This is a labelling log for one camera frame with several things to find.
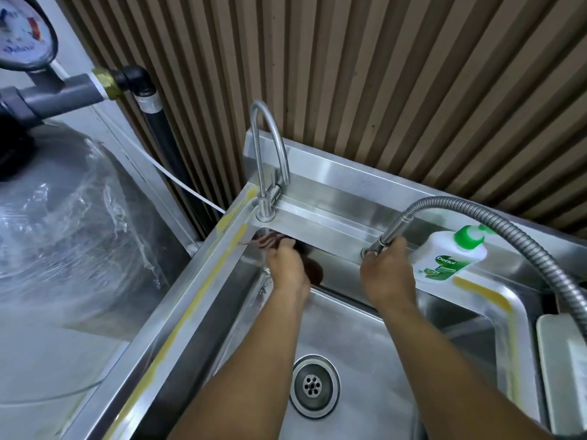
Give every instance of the bottle label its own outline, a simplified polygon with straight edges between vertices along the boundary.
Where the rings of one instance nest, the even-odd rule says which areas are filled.
[[[444,281],[457,273],[463,267],[470,264],[469,261],[457,261],[448,255],[440,255],[436,257],[436,262],[439,264],[435,269],[418,270],[418,273],[425,275],[428,279],[436,281]]]

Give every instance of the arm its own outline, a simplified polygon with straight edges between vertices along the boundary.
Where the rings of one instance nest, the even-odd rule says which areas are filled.
[[[432,440],[552,439],[420,314],[405,239],[368,255],[361,281],[392,336]]]
[[[310,282],[295,241],[269,250],[274,289],[251,330],[204,385],[170,440],[275,440],[290,394],[292,366]]]

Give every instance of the yellow residue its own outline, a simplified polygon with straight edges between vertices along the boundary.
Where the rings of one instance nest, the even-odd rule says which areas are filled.
[[[218,233],[224,233],[224,231],[228,228],[228,226],[230,225],[230,223],[232,222],[232,219],[234,218],[234,216],[242,209],[242,207],[248,203],[251,199],[253,199],[255,196],[257,195],[257,189],[256,188],[250,188],[247,192],[246,195],[244,197],[244,199],[241,199],[241,201],[239,202],[239,204],[234,207],[234,210],[232,210],[229,213],[226,213],[221,219],[220,221],[218,221],[218,223],[216,224],[216,231]]]
[[[511,401],[521,406],[520,400],[520,389],[519,389],[519,368],[518,368],[518,349],[515,341],[515,321],[514,321],[514,310],[505,296],[501,293],[492,290],[487,287],[480,286],[474,282],[460,278],[459,276],[452,277],[452,283],[458,288],[462,288],[468,292],[476,293],[477,295],[483,296],[490,303],[495,304],[501,310],[507,313],[508,321],[508,332],[510,333],[510,355],[512,368],[508,370],[507,381],[508,381],[508,397]]]
[[[452,283],[457,286],[458,288],[462,288],[468,292],[473,292],[478,295],[483,296],[489,302],[495,304],[501,310],[510,313],[512,311],[512,306],[510,302],[499,292],[495,290],[491,290],[490,288],[480,286],[479,284],[475,284],[469,280],[460,278],[459,276],[452,277]]]
[[[126,401],[124,406],[122,407],[120,413],[116,416],[116,419],[114,420],[114,422],[110,426],[110,429],[108,429],[108,432],[104,436],[105,439],[111,440],[114,438],[116,438],[116,439],[121,438],[122,434],[124,433],[124,429],[122,429],[121,432],[117,432],[121,423],[132,412],[133,407],[136,405],[139,398],[143,395],[143,392],[145,392],[146,389],[149,387],[149,385],[153,382],[153,379],[155,378],[155,375],[157,373],[157,368],[165,360],[165,357],[167,356],[167,353],[169,352],[170,347],[173,345],[175,338],[177,337],[177,334],[181,330],[181,327],[185,324],[187,319],[189,319],[194,314],[194,312],[196,311],[196,309],[200,305],[200,301],[202,300],[202,297],[204,296],[204,294],[206,293],[206,291],[210,287],[210,284],[212,284],[212,282],[216,278],[216,274],[220,271],[220,269],[224,265],[224,262],[228,258],[228,255],[230,255],[230,253],[232,253],[234,251],[234,249],[237,247],[241,238],[245,234],[246,228],[247,228],[247,224],[244,223],[239,228],[236,235],[232,238],[228,249],[222,254],[222,256],[220,257],[218,262],[216,262],[216,265],[214,266],[214,268],[212,269],[212,271],[208,275],[208,278],[206,278],[206,281],[204,281],[204,283],[202,284],[202,286],[198,290],[198,293],[195,295],[194,299],[192,300],[190,305],[187,307],[186,312],[183,314],[183,316],[181,317],[181,319],[179,320],[177,325],[174,327],[172,333],[169,335],[169,337],[167,338],[167,340],[163,344],[163,347],[161,348],[161,350],[159,351],[157,356],[155,356],[153,362],[151,363],[151,365],[149,366],[149,368],[147,369],[147,371],[145,372],[145,374],[143,375],[141,380],[138,382],[135,390],[133,391],[133,393],[130,395],[130,397],[128,398],[128,400]]]
[[[206,258],[208,258],[212,254],[212,252],[214,251],[214,249],[216,248],[216,246],[218,245],[218,243],[222,239],[224,232],[226,231],[228,226],[231,225],[232,221],[234,221],[235,216],[238,213],[240,213],[242,208],[246,204],[248,204],[249,201],[251,199],[253,199],[256,195],[257,195],[257,188],[256,187],[249,188],[249,190],[247,190],[247,192],[245,194],[245,197],[239,201],[237,206],[234,207],[234,210],[226,213],[220,219],[220,221],[218,221],[218,223],[216,224],[216,228],[215,228],[216,233],[212,233],[214,235],[215,239],[214,239],[214,242],[210,245],[210,248],[208,249],[208,251],[206,252],[206,255],[205,255]]]

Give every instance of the forearm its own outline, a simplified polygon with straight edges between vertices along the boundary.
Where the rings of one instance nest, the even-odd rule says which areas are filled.
[[[384,311],[383,319],[431,440],[552,438],[486,383],[417,309]]]
[[[246,338],[195,397],[170,439],[277,439],[303,305],[290,290],[272,292]]]

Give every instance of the wooden slat wall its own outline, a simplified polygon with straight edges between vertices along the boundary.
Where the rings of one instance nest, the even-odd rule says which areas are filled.
[[[587,236],[587,0],[60,3],[96,64],[149,69],[222,207],[261,98],[284,137]]]

